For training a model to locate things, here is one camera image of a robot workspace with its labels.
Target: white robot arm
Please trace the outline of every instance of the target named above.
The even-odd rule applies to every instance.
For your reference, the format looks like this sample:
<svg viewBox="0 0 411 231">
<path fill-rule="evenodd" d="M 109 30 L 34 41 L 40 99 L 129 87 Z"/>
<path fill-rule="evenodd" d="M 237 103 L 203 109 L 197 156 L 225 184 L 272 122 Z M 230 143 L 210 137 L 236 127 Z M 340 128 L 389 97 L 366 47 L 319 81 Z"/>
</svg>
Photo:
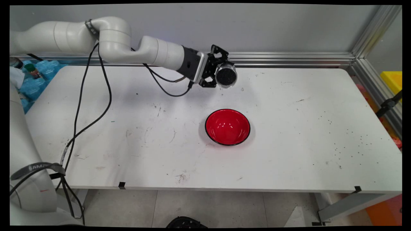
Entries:
<svg viewBox="0 0 411 231">
<path fill-rule="evenodd" d="M 131 48 L 131 28 L 117 17 L 103 17 L 85 23 L 49 21 L 24 32 L 10 31 L 10 55 L 27 53 L 89 54 L 96 40 L 99 52 L 108 63 L 147 63 L 172 69 L 202 87 L 224 88 L 237 79 L 234 63 L 228 52 L 212 45 L 205 54 L 178 44 L 143 36 L 139 47 Z M 220 58 L 214 54 L 221 53 Z M 16 89 L 10 84 L 10 176 L 22 168 L 40 163 Z M 10 180 L 10 189 L 21 178 Z M 56 194 L 47 173 L 28 178 L 10 196 L 11 224 L 79 224 L 67 213 L 56 212 Z"/>
<path fill-rule="evenodd" d="M 96 35 L 87 27 L 92 26 Z M 232 86 L 237 74 L 234 64 L 228 61 L 228 53 L 213 45 L 210 54 L 166 42 L 150 36 L 143 36 L 139 47 L 132 51 L 130 25 L 121 18 L 103 17 L 86 23 L 49 21 L 39 23 L 25 32 L 10 31 L 10 55 L 27 53 L 89 54 L 98 37 L 99 51 L 108 63 L 147 63 L 175 70 L 190 81 L 211 76 L 222 87 Z M 215 58 L 215 53 L 222 53 Z M 218 77 L 222 69 L 231 70 L 230 76 Z"/>
</svg>

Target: aluminum frame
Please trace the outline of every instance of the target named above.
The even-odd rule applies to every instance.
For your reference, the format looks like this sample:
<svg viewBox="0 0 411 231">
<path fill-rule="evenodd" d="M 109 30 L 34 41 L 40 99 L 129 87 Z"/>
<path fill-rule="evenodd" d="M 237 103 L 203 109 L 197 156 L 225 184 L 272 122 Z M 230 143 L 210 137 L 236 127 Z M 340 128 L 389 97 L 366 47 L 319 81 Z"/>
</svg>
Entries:
<svg viewBox="0 0 411 231">
<path fill-rule="evenodd" d="M 382 5 L 352 49 L 356 58 L 366 58 L 401 11 L 402 5 Z"/>
<path fill-rule="evenodd" d="M 381 105 L 386 99 L 394 97 L 394 93 L 380 78 L 380 75 L 367 59 L 356 59 L 347 71 L 349 74 L 358 77 L 378 105 Z M 402 140 L 402 103 L 398 102 L 384 117 L 391 124 L 398 138 Z"/>
<path fill-rule="evenodd" d="M 37 54 L 45 60 L 57 60 L 62 64 L 86 65 L 88 55 L 51 55 Z M 21 60 L 36 61 L 34 58 L 21 55 L 16 56 Z M 299 67 L 299 68 L 343 68 L 347 69 L 355 57 L 350 52 L 231 52 L 230 61 L 236 67 Z M 142 67 L 142 64 L 111 64 L 103 61 L 106 66 L 132 66 Z M 94 53 L 90 65 L 100 65 L 98 53 Z"/>
</svg>

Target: floor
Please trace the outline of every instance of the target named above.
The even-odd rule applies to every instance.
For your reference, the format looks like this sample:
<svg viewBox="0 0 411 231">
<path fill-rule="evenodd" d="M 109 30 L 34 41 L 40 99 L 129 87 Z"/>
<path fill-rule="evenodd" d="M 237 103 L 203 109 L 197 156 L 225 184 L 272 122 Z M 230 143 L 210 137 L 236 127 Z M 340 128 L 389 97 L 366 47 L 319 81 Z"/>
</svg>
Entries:
<svg viewBox="0 0 411 231">
<path fill-rule="evenodd" d="M 301 206 L 306 226 L 318 222 L 311 193 L 90 189 L 84 202 L 87 226 L 163 228 L 187 216 L 209 228 L 283 227 Z M 362 210 L 327 226 L 372 225 Z"/>
</svg>

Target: white table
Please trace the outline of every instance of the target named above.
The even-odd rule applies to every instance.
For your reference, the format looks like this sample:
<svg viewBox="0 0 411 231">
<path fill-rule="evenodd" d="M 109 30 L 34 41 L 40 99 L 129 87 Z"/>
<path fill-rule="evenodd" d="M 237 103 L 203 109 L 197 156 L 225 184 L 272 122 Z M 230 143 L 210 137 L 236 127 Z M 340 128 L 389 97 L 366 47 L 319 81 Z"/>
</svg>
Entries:
<svg viewBox="0 0 411 231">
<path fill-rule="evenodd" d="M 73 136 L 84 70 L 61 69 L 26 115 L 46 162 L 59 162 Z M 153 70 L 165 78 L 181 77 Z M 113 101 L 107 114 L 76 139 L 66 176 L 70 186 L 118 189 L 124 182 L 126 189 L 318 193 L 350 193 L 360 186 L 357 194 L 379 200 L 402 192 L 402 154 L 346 71 L 237 71 L 230 89 L 194 85 L 176 98 L 164 94 L 145 67 L 106 67 Z M 178 94 L 188 80 L 159 81 Z M 77 131 L 108 101 L 101 67 L 89 67 Z M 205 120 L 221 108 L 249 119 L 251 134 L 244 143 L 222 146 L 207 136 Z M 321 211 L 320 217 L 329 218 Z"/>
</svg>

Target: bowl rim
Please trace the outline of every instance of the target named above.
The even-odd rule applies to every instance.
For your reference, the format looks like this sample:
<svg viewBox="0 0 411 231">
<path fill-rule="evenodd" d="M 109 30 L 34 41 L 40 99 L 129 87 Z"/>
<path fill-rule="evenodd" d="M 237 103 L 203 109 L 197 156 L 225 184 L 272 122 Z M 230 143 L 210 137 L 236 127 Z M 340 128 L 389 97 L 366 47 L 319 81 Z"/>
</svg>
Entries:
<svg viewBox="0 0 411 231">
<path fill-rule="evenodd" d="M 236 112 L 240 113 L 241 115 L 243 115 L 244 118 L 247 120 L 247 123 L 248 123 L 248 134 L 247 134 L 247 137 L 245 137 L 245 139 L 244 139 L 243 141 L 241 141 L 241 142 L 239 142 L 239 143 L 234 143 L 234 144 L 224 144 L 224 143 L 220 143 L 220 142 L 216 141 L 215 139 L 211 138 L 210 134 L 209 134 L 208 131 L 207 131 L 207 121 L 208 121 L 208 119 L 210 118 L 210 116 L 211 116 L 212 114 L 214 114 L 214 113 L 216 113 L 216 112 L 218 112 L 218 111 L 221 111 L 221 110 L 232 110 L 232 111 L 236 111 Z M 208 136 L 212 141 L 216 142 L 217 144 L 221 144 L 221 145 L 224 145 L 224 146 L 234 146 L 234 145 L 238 145 L 238 144 L 244 142 L 244 141 L 248 138 L 248 136 L 250 136 L 250 133 L 251 133 L 251 125 L 250 125 L 250 121 L 248 121 L 247 116 L 245 116 L 243 113 L 241 113 L 241 112 L 239 112 L 239 111 L 237 111 L 237 110 L 234 110 L 234 109 L 223 108 L 223 109 L 215 110 L 215 111 L 213 111 L 212 113 L 210 113 L 210 115 L 208 115 L 208 117 L 207 117 L 207 119 L 206 119 L 205 121 L 206 121 L 206 122 L 204 123 L 204 129 L 205 129 L 205 132 L 207 133 L 207 136 Z"/>
</svg>

